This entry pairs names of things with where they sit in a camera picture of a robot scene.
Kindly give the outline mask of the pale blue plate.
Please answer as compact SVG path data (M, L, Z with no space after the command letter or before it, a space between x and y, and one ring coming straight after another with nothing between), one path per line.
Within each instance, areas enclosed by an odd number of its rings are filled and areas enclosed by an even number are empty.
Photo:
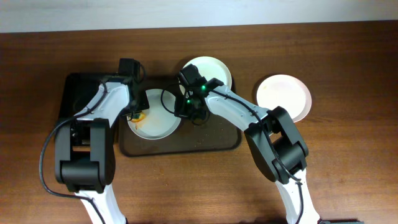
M144 117L139 121L130 120L127 117L127 124L131 131L140 138L157 140L172 134L179 126L181 119L169 113L161 103L162 90L146 90L149 108L142 111ZM164 105L171 109L175 104L175 96L168 91L164 91L162 101Z

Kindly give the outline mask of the white plate top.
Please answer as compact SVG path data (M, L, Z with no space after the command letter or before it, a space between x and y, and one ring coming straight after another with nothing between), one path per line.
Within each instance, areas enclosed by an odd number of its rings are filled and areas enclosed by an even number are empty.
M194 65L197 67L199 74L210 81L212 78L216 78L228 86L231 90L233 85L233 79L228 67L220 60L214 57L201 56L196 57L188 61L183 67L188 65Z

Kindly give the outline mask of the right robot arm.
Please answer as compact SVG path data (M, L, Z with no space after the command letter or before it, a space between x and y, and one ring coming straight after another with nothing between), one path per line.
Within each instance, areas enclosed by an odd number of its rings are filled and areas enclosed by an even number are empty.
M306 180L308 147L288 112L257 106L235 94L217 78L207 80L192 64L179 71L184 99L175 114L207 110L240 129L261 174L275 183L288 223L320 223Z

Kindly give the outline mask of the white plate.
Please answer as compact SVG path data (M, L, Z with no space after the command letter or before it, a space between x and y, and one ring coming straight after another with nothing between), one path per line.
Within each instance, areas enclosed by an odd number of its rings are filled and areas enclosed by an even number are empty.
M303 120L312 107L312 96L307 86L290 75L278 74L265 78L256 90L256 103L270 110L283 107L293 122Z
M188 65L194 65L197 67L199 74L210 81L212 78L216 78L228 86L231 90L233 85L233 79L228 67L220 60L214 57L201 56L196 57L188 61L183 67Z

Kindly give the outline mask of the green and yellow sponge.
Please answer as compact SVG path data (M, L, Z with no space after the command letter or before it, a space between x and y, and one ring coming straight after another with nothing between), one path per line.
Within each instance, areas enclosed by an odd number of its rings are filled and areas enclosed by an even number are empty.
M137 112L137 113L130 114L127 117L127 120L131 121L133 123L137 123L137 122L142 121L145 117L146 117L146 115L142 111L140 111L140 112Z

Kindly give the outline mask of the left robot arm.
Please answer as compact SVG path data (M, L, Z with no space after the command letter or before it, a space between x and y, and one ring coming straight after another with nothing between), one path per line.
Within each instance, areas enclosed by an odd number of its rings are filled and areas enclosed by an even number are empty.
M114 125L149 107L140 89L146 72L122 58L115 73L66 77L55 132L55 178L80 199L93 223L127 223L114 196Z

